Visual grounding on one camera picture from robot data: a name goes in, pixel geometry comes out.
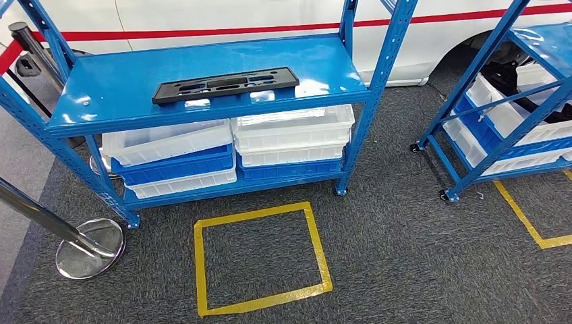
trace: red stripe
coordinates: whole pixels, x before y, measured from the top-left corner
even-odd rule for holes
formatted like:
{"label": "red stripe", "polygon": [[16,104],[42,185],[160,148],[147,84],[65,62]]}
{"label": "red stripe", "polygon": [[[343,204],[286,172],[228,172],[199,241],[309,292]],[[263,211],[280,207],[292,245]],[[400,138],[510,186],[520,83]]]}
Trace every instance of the red stripe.
{"label": "red stripe", "polygon": [[21,52],[22,47],[17,41],[13,40],[0,55],[0,74],[4,74],[10,68]]}
{"label": "red stripe", "polygon": [[[474,20],[486,18],[502,17],[505,9],[474,11],[463,13],[449,13],[445,15],[420,16],[411,19],[412,24],[423,24],[427,22],[452,22],[461,20]],[[557,14],[571,12],[572,3],[560,5],[538,5],[526,8],[523,15]],[[389,19],[364,20],[355,22],[356,27],[366,26],[386,26]],[[326,24],[305,24],[305,25],[285,25],[269,27],[249,27],[249,28],[222,28],[222,29],[195,29],[195,30],[152,30],[152,31],[130,31],[130,32],[62,32],[67,41],[112,41],[120,39],[141,39],[141,38],[167,38],[167,37],[191,37],[191,36],[216,36],[230,34],[256,34],[263,32],[293,32],[302,30],[322,30],[336,29],[339,23],[331,22]]]}

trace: stacked bins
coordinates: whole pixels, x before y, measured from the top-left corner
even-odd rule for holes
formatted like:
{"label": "stacked bins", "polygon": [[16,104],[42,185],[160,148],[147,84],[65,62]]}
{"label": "stacked bins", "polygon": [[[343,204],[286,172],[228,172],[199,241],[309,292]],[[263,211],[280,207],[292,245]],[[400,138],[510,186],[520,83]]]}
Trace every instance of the stacked bins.
{"label": "stacked bins", "polygon": [[138,198],[236,181],[229,119],[106,133],[102,152]]}
{"label": "stacked bins", "polygon": [[337,173],[353,123],[351,105],[233,118],[238,166],[245,180]]}
{"label": "stacked bins", "polygon": [[[555,79],[538,64],[517,68],[518,89],[522,91],[548,84]],[[528,97],[537,104],[554,91],[547,90]],[[481,74],[461,98],[453,112],[461,113],[497,100],[503,94]],[[506,102],[486,111],[477,111],[443,124],[447,136],[463,153],[465,164],[475,167],[498,143],[506,138],[530,113],[514,102]],[[572,121],[536,126],[514,147],[491,165],[483,176],[535,165],[553,163],[561,157],[572,159]]]}

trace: black plastic part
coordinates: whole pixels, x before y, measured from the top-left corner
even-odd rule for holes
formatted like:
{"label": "black plastic part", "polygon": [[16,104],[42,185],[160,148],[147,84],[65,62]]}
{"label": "black plastic part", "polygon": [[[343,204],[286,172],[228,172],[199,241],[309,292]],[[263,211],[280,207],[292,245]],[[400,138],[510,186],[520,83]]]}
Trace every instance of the black plastic part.
{"label": "black plastic part", "polygon": [[441,190],[439,192],[439,198],[441,198],[441,200],[449,201],[449,197],[447,196],[445,190]]}
{"label": "black plastic part", "polygon": [[16,72],[23,78],[30,78],[42,74],[42,70],[36,65],[30,54],[25,54],[16,61]]}
{"label": "black plastic part", "polygon": [[411,152],[419,152],[421,149],[419,148],[419,144],[413,143],[409,146],[409,150]]}
{"label": "black plastic part", "polygon": [[164,82],[153,94],[154,104],[162,105],[177,101],[188,101],[239,95],[280,88],[293,88],[300,81],[289,67],[247,71],[222,76]]}

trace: blue plastic bin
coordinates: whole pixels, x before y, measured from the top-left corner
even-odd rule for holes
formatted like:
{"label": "blue plastic bin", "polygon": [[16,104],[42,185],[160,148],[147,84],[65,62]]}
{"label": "blue plastic bin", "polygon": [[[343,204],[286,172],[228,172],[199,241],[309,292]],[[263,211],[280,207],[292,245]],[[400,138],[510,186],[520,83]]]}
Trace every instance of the blue plastic bin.
{"label": "blue plastic bin", "polygon": [[[475,104],[464,94],[453,109],[455,113],[461,113],[469,109],[475,108]],[[498,144],[504,140],[503,136],[496,130],[494,123],[488,116],[479,121],[482,110],[474,113],[468,113],[460,117],[461,121],[475,138],[479,141],[482,148],[490,153]],[[520,146],[513,146],[507,150],[499,160],[510,159],[513,157],[522,157],[524,155],[543,153],[559,149],[572,147],[572,137],[560,138],[558,140],[547,140],[545,142],[537,142]]]}
{"label": "blue plastic bin", "polygon": [[259,167],[244,167],[242,165],[240,155],[237,154],[237,165],[244,173],[244,180],[292,178],[296,176],[336,173],[341,169],[341,162],[342,159],[331,159],[300,163],[263,165]]}
{"label": "blue plastic bin", "polygon": [[230,169],[234,164],[232,153],[231,143],[131,167],[124,167],[117,160],[111,159],[111,171],[121,176],[128,186],[145,184]]}

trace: chrome stanchion base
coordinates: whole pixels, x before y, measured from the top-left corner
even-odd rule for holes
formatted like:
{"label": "chrome stanchion base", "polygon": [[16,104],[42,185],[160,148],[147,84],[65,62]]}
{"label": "chrome stanchion base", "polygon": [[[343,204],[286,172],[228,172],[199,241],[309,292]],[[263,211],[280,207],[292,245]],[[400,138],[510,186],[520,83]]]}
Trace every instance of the chrome stanchion base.
{"label": "chrome stanchion base", "polygon": [[94,219],[78,226],[78,231],[98,245],[113,251],[113,258],[103,258],[85,252],[68,241],[62,241],[55,255],[58,271],[70,279],[88,279],[113,265],[123,253],[125,236],[121,227],[111,219]]}

